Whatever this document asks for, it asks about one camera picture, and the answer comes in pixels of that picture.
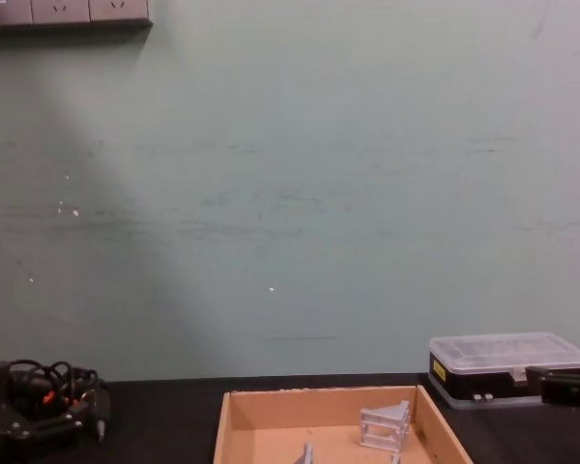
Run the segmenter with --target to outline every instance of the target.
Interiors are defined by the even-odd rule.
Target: open cardboard box
[[[361,408],[410,401],[404,464],[472,464],[423,387],[232,392],[223,398],[215,464],[294,464],[306,443],[314,464],[391,464],[359,445]]]

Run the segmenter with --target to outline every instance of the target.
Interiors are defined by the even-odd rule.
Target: yellow label
[[[442,367],[436,360],[434,360],[432,363],[432,367],[434,368],[436,375],[438,375],[443,382],[447,382],[447,372],[445,371],[445,368]]]

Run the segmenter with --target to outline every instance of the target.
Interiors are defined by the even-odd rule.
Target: plastic storage box
[[[429,377],[456,409],[541,403],[529,396],[526,367],[580,372],[580,350],[552,333],[432,338]]]

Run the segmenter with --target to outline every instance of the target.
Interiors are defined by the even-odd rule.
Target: power outlet
[[[88,0],[32,0],[34,24],[90,22]]]
[[[148,22],[148,0],[90,0],[90,19]]]
[[[32,24],[30,0],[0,0],[0,27]]]

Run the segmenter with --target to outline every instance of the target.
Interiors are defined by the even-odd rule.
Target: black table
[[[84,442],[34,462],[211,464],[225,392],[416,384],[427,384],[424,374],[115,383],[115,427],[102,446]],[[475,464],[580,464],[580,409],[463,412],[428,390]]]

